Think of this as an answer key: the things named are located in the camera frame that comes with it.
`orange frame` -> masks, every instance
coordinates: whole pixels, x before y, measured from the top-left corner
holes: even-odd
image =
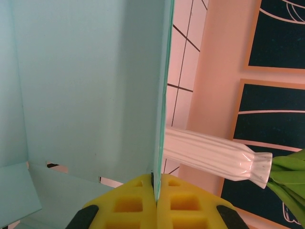
[[[234,113],[233,113],[233,120],[232,120],[232,125],[231,125],[231,131],[229,135],[229,139],[233,140],[234,137],[234,132],[235,132],[235,126],[237,122],[237,117],[238,117],[238,112],[239,112],[239,107],[240,107],[240,102],[242,99],[243,95],[243,90],[244,90],[244,85],[245,84],[255,84],[255,85],[262,85],[262,86],[272,86],[272,87],[283,87],[283,88],[292,88],[292,89],[302,89],[305,90],[305,84],[298,84],[298,83],[282,83],[282,82],[271,82],[271,81],[262,81],[262,80],[249,80],[249,79],[241,79],[240,80],[240,85],[238,89],[238,95],[237,95],[237,101],[235,104],[234,108]],[[224,178],[221,178],[219,181],[219,187],[217,191],[217,195],[221,196],[222,190],[224,187]],[[289,229],[283,225],[280,225],[278,223],[275,223],[273,221],[270,221],[268,219],[265,219],[261,216],[255,215],[253,213],[250,213],[248,211],[242,210],[240,208],[236,208],[238,212],[246,214],[248,216],[251,216],[259,221],[263,221],[265,223],[268,223],[272,226],[276,226],[279,229]]]
[[[261,6],[262,0],[256,0],[255,3],[255,11],[254,17],[252,20],[252,25],[250,29],[250,39],[246,49],[246,55],[244,60],[244,69],[246,70],[254,70],[254,71],[262,71],[262,72],[269,72],[269,73],[305,73],[305,69],[298,69],[298,68],[275,68],[275,67],[262,67],[262,66],[249,66],[249,60],[251,55],[252,44],[254,40],[254,34],[256,29],[256,24],[259,15],[259,9]]]

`dark blue artwork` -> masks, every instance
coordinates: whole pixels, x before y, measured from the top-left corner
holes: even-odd
[[[249,66],[305,69],[305,1],[262,0]]]
[[[234,139],[245,140],[255,152],[286,156],[305,148],[305,90],[245,84]],[[301,229],[289,209],[268,187],[249,180],[225,180],[222,198],[236,207],[291,229]]]

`box flap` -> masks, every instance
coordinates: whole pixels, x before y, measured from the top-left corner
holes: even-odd
[[[12,1],[31,163],[90,181],[152,172],[163,140],[165,2]]]
[[[85,203],[113,189],[31,164],[30,175],[41,200],[42,210],[28,218],[58,229],[65,228]]]
[[[13,18],[8,0],[0,1],[0,21],[1,168],[26,162],[28,155]]]
[[[26,163],[0,168],[0,228],[41,209]]]

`pink wall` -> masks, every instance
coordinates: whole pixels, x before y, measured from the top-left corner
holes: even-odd
[[[228,138],[239,80],[305,83],[305,75],[243,69],[256,0],[210,0],[187,129]],[[181,165],[179,177],[212,193],[219,178]],[[257,228],[277,228],[241,214]]]

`white vase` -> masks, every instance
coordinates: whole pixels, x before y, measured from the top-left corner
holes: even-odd
[[[164,156],[232,181],[249,179],[265,188],[272,153],[255,153],[246,145],[192,131],[167,127]]]

